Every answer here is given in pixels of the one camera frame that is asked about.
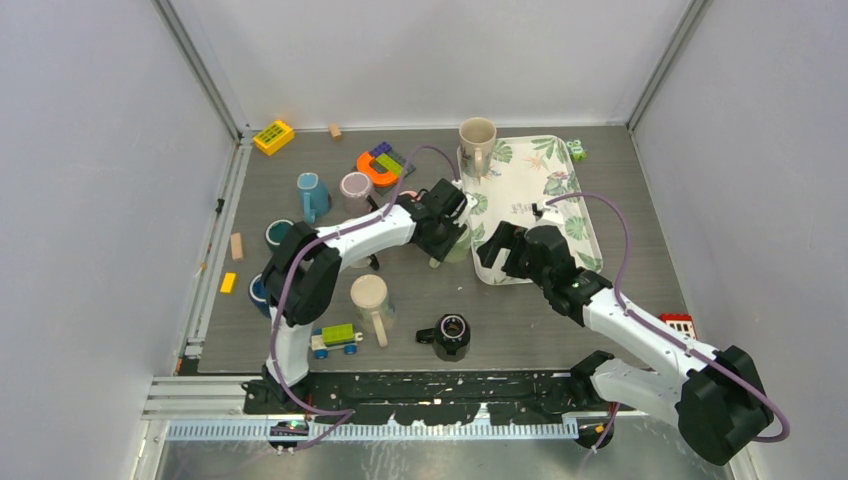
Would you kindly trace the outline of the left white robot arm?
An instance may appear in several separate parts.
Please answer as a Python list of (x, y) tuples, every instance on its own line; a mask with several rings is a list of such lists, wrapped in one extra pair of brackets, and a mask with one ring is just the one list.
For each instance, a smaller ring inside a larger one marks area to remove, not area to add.
[(307, 337), (329, 307), (339, 273), (383, 250), (412, 244), (443, 261), (468, 226), (460, 180), (439, 180), (416, 197), (400, 194), (380, 209), (347, 223), (289, 228), (259, 276), (271, 315), (271, 343), (263, 375), (268, 400), (280, 412), (298, 412), (307, 398)]

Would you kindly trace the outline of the light blue mug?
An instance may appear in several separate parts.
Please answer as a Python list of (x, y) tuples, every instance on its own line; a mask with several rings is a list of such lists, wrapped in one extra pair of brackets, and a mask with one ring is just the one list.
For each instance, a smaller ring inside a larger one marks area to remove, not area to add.
[(306, 223), (314, 224), (331, 210), (329, 190), (316, 173), (301, 173), (297, 178), (297, 189)]

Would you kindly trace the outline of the beige seahorse mug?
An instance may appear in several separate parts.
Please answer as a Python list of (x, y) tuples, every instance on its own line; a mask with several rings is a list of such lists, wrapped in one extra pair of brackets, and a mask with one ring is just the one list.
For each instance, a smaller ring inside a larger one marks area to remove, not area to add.
[(350, 289), (359, 326), (376, 336), (378, 345), (389, 344), (388, 332), (394, 327), (397, 315), (386, 282), (375, 274), (358, 277)]

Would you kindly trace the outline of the light green mug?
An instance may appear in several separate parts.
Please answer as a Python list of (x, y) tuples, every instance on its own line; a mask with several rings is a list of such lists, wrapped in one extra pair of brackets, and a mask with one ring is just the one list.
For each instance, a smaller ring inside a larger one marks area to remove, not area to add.
[(446, 255), (443, 261), (439, 261), (435, 258), (430, 258), (428, 265), (432, 269), (438, 268), (442, 263), (455, 264), (463, 261), (469, 254), (471, 250), (471, 232), (472, 229), (468, 224), (464, 225), (465, 230), (463, 234), (459, 237), (457, 242), (451, 248), (451, 250)]

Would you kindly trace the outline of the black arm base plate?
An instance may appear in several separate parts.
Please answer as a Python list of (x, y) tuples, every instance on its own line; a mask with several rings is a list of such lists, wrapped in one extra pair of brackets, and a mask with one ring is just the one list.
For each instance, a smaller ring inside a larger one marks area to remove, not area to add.
[(345, 411), (357, 425), (437, 426), (468, 424), (483, 412), (496, 425), (538, 425), (612, 409), (569, 372), (554, 370), (312, 372), (292, 386), (293, 398), (269, 373), (241, 387), (247, 414), (306, 414), (326, 425)]

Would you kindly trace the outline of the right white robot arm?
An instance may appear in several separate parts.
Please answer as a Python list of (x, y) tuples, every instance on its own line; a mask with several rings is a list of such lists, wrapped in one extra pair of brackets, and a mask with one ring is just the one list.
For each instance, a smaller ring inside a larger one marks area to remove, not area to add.
[(617, 342), (647, 364), (635, 368), (597, 350), (574, 365), (574, 403), (596, 410), (613, 402), (676, 427), (704, 460), (724, 465), (772, 424), (753, 359), (731, 346), (716, 349), (679, 333), (615, 290), (608, 279), (577, 265), (565, 237), (552, 225), (501, 222), (477, 247), (482, 267), (531, 281), (558, 314)]

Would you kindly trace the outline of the black faceted mug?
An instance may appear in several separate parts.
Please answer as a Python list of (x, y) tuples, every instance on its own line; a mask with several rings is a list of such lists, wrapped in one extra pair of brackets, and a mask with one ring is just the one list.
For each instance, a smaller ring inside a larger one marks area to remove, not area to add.
[(445, 314), (434, 327), (418, 330), (415, 341), (430, 345), (442, 361), (458, 362), (465, 358), (470, 349), (470, 324), (462, 315)]

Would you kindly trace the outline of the beige floral mug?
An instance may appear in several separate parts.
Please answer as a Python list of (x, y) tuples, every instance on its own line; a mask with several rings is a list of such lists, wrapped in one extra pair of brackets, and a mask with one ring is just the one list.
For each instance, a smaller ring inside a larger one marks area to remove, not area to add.
[(483, 117), (465, 120), (459, 127), (459, 161), (462, 170), (469, 176), (482, 178), (490, 168), (497, 128), (492, 121)]

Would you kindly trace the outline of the white mug black handle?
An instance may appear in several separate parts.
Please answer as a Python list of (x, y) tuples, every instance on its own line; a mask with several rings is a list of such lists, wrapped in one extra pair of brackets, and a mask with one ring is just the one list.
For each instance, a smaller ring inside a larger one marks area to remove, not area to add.
[(353, 269), (363, 269), (370, 268), (373, 271), (380, 270), (380, 262), (375, 254), (360, 258), (358, 260), (353, 261), (350, 265), (350, 268)]

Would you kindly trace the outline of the mauve mug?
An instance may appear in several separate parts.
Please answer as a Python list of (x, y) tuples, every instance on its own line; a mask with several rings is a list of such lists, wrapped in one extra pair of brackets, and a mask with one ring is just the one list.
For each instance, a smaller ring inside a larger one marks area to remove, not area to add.
[(374, 184), (365, 173), (348, 173), (340, 180), (339, 190), (343, 208), (351, 218), (367, 215), (379, 208), (373, 198)]

